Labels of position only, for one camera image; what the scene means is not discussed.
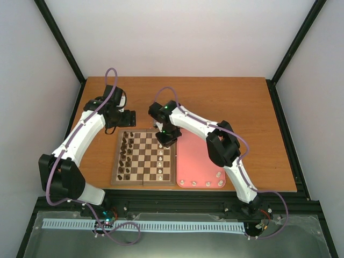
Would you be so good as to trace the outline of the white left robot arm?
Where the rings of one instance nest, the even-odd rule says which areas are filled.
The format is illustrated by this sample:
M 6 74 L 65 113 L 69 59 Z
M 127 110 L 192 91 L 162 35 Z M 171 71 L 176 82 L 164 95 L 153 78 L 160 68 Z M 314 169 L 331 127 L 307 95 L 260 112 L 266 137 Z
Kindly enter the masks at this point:
M 87 183 L 79 166 L 99 131 L 106 126 L 115 129 L 124 117 L 133 114 L 124 109 L 126 100 L 124 96 L 116 101 L 90 100 L 64 142 L 51 155 L 40 157 L 41 184 L 49 205 L 76 201 L 83 205 L 93 204 L 93 210 L 102 217 L 111 212 L 112 203 L 105 198 L 105 191 Z

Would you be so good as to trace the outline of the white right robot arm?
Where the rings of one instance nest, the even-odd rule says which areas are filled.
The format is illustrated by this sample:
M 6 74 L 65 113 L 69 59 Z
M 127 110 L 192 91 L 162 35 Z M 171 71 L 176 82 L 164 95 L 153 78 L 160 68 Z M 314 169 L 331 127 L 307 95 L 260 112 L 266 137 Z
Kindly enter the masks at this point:
M 166 105 L 154 102 L 148 114 L 155 120 L 154 127 L 159 129 L 156 137 L 164 147 L 177 142 L 182 136 L 182 128 L 204 140 L 210 160 L 224 168 L 230 178 L 237 198 L 242 202 L 239 208 L 241 213 L 247 217 L 256 215 L 262 200 L 242 162 L 239 142 L 243 139 L 233 132 L 228 122 L 206 120 L 184 109 L 176 101 L 169 101 Z

